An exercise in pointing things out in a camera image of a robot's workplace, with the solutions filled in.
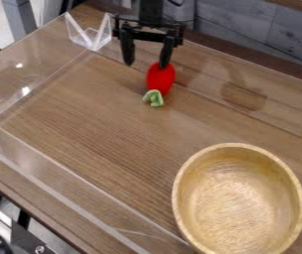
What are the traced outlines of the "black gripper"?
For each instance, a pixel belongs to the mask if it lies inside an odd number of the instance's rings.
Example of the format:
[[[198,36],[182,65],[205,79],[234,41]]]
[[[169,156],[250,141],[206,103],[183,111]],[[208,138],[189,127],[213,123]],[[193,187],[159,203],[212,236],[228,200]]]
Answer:
[[[143,23],[137,16],[114,15],[113,36],[121,41],[123,60],[127,65],[135,61],[134,41],[162,43],[159,68],[165,69],[170,63],[174,47],[182,46],[186,25],[169,19],[161,23]]]

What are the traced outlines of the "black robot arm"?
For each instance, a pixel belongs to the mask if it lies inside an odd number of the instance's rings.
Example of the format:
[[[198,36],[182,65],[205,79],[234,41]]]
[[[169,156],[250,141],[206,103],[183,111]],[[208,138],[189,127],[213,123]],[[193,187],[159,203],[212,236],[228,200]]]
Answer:
[[[183,45],[186,24],[163,15],[165,0],[141,0],[137,15],[115,14],[113,36],[121,42],[123,60],[135,62],[135,43],[145,41],[163,45],[158,67],[165,69],[174,49]]]

